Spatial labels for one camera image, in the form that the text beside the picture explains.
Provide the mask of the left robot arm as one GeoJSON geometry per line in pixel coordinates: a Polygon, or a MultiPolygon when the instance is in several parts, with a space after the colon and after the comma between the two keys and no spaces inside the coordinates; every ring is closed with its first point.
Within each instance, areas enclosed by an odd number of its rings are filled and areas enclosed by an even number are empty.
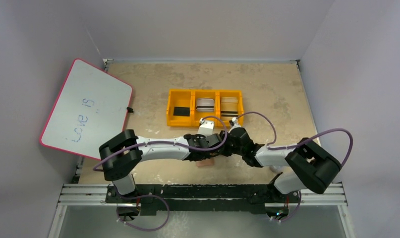
{"type": "Polygon", "coordinates": [[[135,135],[126,129],[99,147],[101,161],[93,170],[102,172],[106,181],[112,182],[122,195],[136,190],[131,171],[145,161],[175,159],[202,161],[219,152],[228,137],[221,134],[185,134],[171,139],[153,139],[135,135]]]}

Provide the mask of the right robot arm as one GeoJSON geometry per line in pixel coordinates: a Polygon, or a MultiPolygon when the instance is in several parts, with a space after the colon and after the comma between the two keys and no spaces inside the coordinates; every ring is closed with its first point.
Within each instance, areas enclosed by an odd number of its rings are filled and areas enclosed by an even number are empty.
{"type": "Polygon", "coordinates": [[[340,162],[313,140],[305,137],[298,144],[269,149],[254,143],[243,127],[232,129],[219,153],[242,157],[251,167],[290,167],[270,182],[270,188],[281,194],[309,189],[322,194],[342,169],[340,162]]]}

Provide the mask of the brown leather card holder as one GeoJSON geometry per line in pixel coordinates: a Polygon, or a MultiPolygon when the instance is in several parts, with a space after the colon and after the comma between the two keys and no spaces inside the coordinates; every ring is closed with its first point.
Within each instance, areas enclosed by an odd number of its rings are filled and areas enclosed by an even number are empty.
{"type": "Polygon", "coordinates": [[[200,167],[213,166],[214,164],[215,164],[215,162],[214,162],[214,159],[213,159],[213,158],[211,158],[211,159],[205,159],[205,160],[196,162],[196,166],[199,167],[199,168],[200,168],[200,167]]]}

